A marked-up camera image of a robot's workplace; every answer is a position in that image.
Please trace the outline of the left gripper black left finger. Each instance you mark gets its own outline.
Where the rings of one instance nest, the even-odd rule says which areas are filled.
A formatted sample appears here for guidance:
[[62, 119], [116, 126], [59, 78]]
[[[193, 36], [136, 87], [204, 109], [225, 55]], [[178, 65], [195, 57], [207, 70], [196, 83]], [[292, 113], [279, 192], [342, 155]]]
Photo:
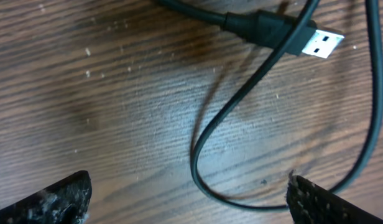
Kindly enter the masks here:
[[89, 173], [80, 170], [0, 209], [0, 223], [84, 224], [91, 195]]

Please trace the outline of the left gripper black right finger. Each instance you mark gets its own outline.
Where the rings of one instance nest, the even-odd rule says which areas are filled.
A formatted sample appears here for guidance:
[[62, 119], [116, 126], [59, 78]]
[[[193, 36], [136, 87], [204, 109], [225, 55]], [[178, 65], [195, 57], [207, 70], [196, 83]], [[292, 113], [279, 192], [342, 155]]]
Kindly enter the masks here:
[[289, 177], [286, 201], [295, 224], [383, 224], [383, 219], [299, 175]]

